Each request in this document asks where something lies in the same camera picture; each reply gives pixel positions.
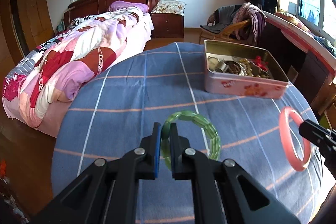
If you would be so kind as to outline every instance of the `bracelet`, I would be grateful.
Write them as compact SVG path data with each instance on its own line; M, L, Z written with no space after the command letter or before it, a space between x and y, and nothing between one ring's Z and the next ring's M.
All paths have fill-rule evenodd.
M191 121L197 126L204 128L205 135L210 139L210 154L208 158L212 160L219 159L219 155L221 153L221 138L218 136L218 132L214 125L200 114L189 110L182 110L171 114L166 119L161 130L161 155L163 156L165 164L169 169L171 169L169 132L171 124L176 120Z

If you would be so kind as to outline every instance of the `silver screw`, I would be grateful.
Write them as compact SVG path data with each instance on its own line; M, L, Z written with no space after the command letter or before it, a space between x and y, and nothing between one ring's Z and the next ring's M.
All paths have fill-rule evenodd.
M146 150L143 149L142 147L138 147L136 149L134 149L134 153L137 154L137 155L143 155L145 154Z
M187 148L184 152L189 156L193 156L196 154L196 150L194 148Z
M236 162L232 159L227 159L227 160L224 161L224 164L227 167L234 167L236 165Z
M104 165L105 165L106 160L104 160L104 159L96 159L96 160L94 161L94 163L95 163L96 166L101 167L101 166L104 166Z

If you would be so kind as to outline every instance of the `wicker chair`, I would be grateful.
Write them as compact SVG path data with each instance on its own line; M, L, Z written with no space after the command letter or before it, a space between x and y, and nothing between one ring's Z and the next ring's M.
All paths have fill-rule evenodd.
M210 15L207 25L210 23L214 25L215 22L215 15L212 14ZM231 38L230 35L235 31L239 30L241 28L245 28L248 25L251 24L251 20L244 20L235 24L230 24L226 28L224 28L220 33L213 33L210 32L209 30L204 29L201 27L201 34L199 35L199 44L201 43L201 38L205 39L213 39L213 40L223 40L223 41L229 41L229 42L237 42L239 43L239 40Z

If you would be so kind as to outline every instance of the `floral pillow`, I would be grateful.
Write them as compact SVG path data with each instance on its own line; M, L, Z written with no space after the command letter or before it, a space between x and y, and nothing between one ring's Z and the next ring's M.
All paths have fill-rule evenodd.
M274 15L292 23L293 25L295 25L296 27L300 28L301 30L305 32L310 32L310 30L306 27L306 25L304 25L297 17L295 17L294 15L290 13L277 12Z
M177 14L184 15L185 3L177 0L159 0L158 4L152 10L152 13Z

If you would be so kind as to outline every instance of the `magenta fabric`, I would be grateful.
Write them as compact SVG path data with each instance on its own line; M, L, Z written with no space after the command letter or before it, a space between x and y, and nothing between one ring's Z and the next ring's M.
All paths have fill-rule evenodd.
M123 0L117 0L113 2L110 7L107 9L108 12L114 12L123 8L129 7L137 7L139 8L144 14L148 12L149 7L147 4L143 3L132 3L132 2L125 2Z

